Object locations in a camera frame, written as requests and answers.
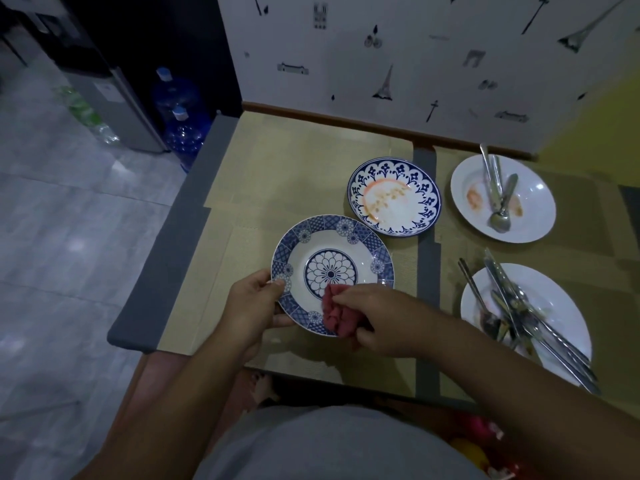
placemat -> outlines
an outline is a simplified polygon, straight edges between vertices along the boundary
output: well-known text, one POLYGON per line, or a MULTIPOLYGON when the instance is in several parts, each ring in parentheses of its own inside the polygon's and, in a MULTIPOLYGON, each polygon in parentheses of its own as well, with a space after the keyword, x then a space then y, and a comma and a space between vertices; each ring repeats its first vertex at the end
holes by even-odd
MULTIPOLYGON (((547 183, 556 200, 552 231, 539 241, 509 244, 476 231, 455 208, 451 175, 473 153, 436 148, 436 183, 444 206, 435 226, 441 244, 440 306, 460 316, 465 280, 456 264, 475 273, 484 248, 501 262, 537 269, 556 281, 576 303, 593 345, 593 369, 603 398, 640 417, 640 253, 618 186, 600 175, 572 175, 525 164, 547 183)), ((470 398, 440 375, 445 397, 470 398)))
MULTIPOLYGON (((220 319, 229 287, 271 263, 292 225, 318 214, 354 217, 346 201, 353 170, 380 156, 412 160, 409 141, 245 112, 204 206, 211 209, 158 346, 192 355, 220 319)), ((416 295, 417 238, 383 238, 396 288, 416 295)), ((415 361, 352 352, 300 327, 269 330, 247 364, 390 394, 415 396, 415 361)))

dirty plate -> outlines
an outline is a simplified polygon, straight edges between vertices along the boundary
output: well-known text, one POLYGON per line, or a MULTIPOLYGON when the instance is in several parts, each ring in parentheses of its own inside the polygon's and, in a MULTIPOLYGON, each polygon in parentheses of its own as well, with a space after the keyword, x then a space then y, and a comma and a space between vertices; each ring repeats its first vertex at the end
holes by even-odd
MULTIPOLYGON (((524 293, 527 294, 531 304, 542 312, 546 317, 547 323, 553 326, 574 346, 578 347, 580 352, 591 359, 591 337, 589 336, 587 323, 585 323, 580 310, 571 297, 560 288, 560 285, 548 276, 530 267, 509 263, 503 264, 502 267, 509 279, 519 285, 524 293)), ((486 268, 482 268, 474 274, 474 281, 487 308, 494 314, 500 316, 500 308, 491 297, 491 290, 494 289, 494 284, 486 268)), ((480 328, 480 307, 469 285, 467 285, 462 292, 460 316, 477 328, 480 328)), ((578 385, 574 377, 566 371, 564 366, 562 366, 548 350, 535 340, 533 340, 532 343, 546 370, 571 382, 571 384, 578 385)), ((522 350, 521 346, 518 346, 516 350, 521 355, 526 355, 526 352, 522 350)))
POLYGON ((349 179, 347 197, 364 224, 396 237, 426 231, 435 224, 442 206, 431 177, 413 163, 396 158, 363 163, 349 179))
POLYGON ((271 277, 282 279, 278 300, 294 322, 335 337, 324 327, 322 297, 328 284, 382 283, 394 286, 389 251, 370 229, 350 217, 310 217, 284 234, 271 261, 271 277))
POLYGON ((518 184, 509 203, 510 231, 501 234, 488 224, 491 207, 482 155, 467 158, 454 170, 453 202, 469 224, 489 237, 504 242, 537 241, 548 234, 556 222, 554 196, 532 169, 516 160, 499 158, 503 184, 510 174, 518 174, 518 184))

person's right hand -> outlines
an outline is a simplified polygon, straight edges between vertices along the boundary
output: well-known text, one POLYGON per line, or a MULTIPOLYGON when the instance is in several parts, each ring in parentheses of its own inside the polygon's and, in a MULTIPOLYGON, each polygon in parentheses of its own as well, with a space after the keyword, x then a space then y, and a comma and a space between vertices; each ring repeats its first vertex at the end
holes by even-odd
POLYGON ((358 342, 392 357, 425 357, 435 352, 437 320, 447 316, 401 291, 377 283, 352 286, 334 302, 364 313, 373 331, 359 328, 358 342))

floor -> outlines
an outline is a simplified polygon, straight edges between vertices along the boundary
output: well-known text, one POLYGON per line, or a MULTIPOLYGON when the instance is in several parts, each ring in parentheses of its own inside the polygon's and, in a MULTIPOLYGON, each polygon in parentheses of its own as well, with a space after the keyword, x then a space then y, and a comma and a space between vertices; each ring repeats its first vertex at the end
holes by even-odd
POLYGON ((60 104, 66 81, 37 44, 9 39, 29 67, 0 44, 0 478, 66 480, 102 444, 140 358, 106 333, 184 173, 172 155, 98 142, 60 104))

forearm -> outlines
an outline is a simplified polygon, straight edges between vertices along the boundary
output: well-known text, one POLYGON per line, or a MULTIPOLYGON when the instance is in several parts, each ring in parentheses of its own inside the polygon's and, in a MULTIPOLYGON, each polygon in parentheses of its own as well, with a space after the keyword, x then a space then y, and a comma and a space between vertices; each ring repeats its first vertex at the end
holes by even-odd
POLYGON ((424 357, 523 446, 549 477, 636 475, 640 423, 589 395, 468 323, 443 317, 424 357))
POLYGON ((192 478, 238 371, 238 356, 213 334, 169 389, 77 479, 192 478))

